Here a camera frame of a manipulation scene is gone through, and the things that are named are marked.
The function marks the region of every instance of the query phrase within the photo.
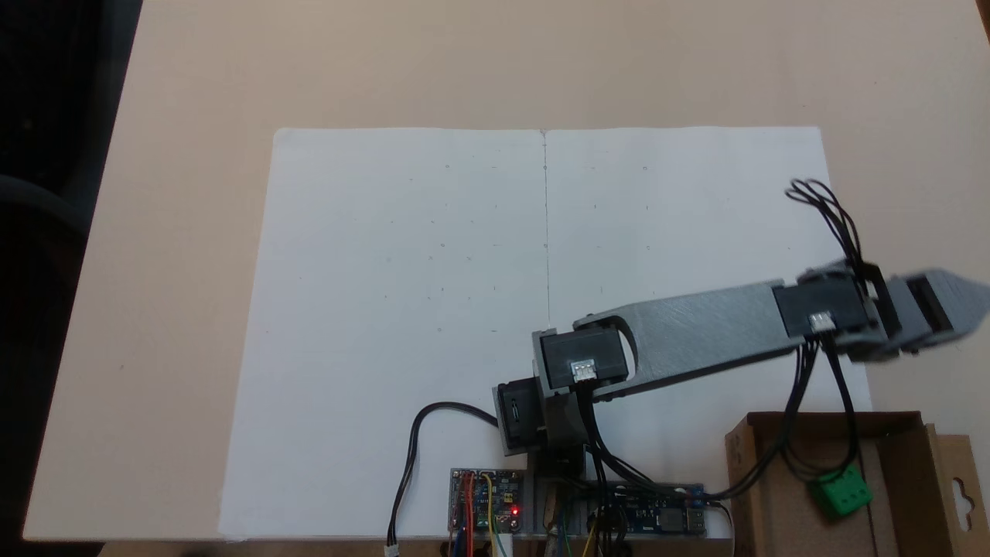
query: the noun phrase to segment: table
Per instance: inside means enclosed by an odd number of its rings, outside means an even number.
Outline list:
[[[25,536],[218,537],[278,128],[819,125],[868,258],[987,281],[988,99],[972,0],[148,0]],[[984,478],[988,331],[870,370]]]

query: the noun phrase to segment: green connector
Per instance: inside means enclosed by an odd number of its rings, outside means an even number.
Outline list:
[[[808,489],[830,519],[846,516],[873,501],[873,492],[853,466],[841,474],[828,474],[809,482]]]

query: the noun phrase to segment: microcontroller board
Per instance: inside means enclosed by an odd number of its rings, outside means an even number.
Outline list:
[[[488,493],[491,478],[492,493]],[[523,524],[522,470],[474,470],[455,468],[450,471],[450,493],[447,499],[447,523],[462,528],[465,523],[465,503],[470,501],[474,528],[488,529],[488,498],[491,497],[493,526],[502,533],[520,531]]]
[[[664,484],[682,492],[688,498],[705,492],[701,484]],[[612,484],[611,499],[626,514],[630,534],[689,535],[705,534],[705,505],[703,501],[684,497],[662,496]]]

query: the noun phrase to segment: white paper sheet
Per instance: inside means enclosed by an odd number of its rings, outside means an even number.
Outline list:
[[[827,177],[816,129],[279,132],[220,531],[383,537],[416,412],[491,409],[493,386],[532,373],[532,331],[837,257],[784,198],[793,176]],[[862,368],[845,369],[869,409]],[[630,396],[599,421],[656,479],[722,488],[723,436],[781,408],[792,372],[781,359]],[[828,375],[805,409],[841,408]],[[451,467],[525,467],[470,417],[434,414],[420,440],[400,536],[446,536]]]

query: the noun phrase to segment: robotic arm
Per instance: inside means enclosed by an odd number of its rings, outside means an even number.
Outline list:
[[[506,455],[587,442],[575,388],[593,400],[659,389],[784,356],[830,335],[855,362],[881,362],[959,339],[990,311],[990,286],[935,269],[884,280],[847,261],[783,280],[631,303],[572,332],[533,333],[534,377],[494,389]],[[632,349],[629,369],[621,336]]]

